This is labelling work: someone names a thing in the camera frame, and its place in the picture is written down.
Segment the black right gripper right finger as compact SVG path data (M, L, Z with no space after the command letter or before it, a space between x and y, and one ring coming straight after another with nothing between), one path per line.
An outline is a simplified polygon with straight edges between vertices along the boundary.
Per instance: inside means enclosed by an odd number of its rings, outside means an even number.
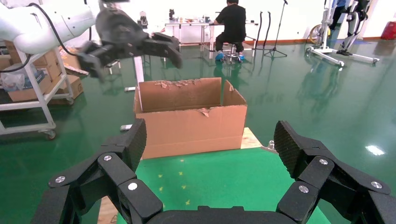
M395 223L396 199L390 187L340 161L321 141L297 134L287 121L280 120L274 147L294 179L277 212L305 224L324 200L353 224Z

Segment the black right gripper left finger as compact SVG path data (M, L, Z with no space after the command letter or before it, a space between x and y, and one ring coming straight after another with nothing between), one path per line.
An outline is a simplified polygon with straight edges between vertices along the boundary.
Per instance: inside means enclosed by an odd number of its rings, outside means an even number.
M50 178L33 224L79 224L93 205L108 197L129 224L146 224L163 210L159 198L139 180L137 167L146 146L144 119L109 138L90 158Z

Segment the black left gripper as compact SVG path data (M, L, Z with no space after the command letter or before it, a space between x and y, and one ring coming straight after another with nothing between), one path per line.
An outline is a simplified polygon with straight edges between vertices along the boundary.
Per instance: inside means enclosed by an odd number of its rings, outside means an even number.
M149 37L134 20L118 8L102 8L95 25L102 45L86 42L77 53L77 59L80 67L101 83L105 82L107 65L133 56L168 58L176 68L182 68L182 54L177 38L159 32Z

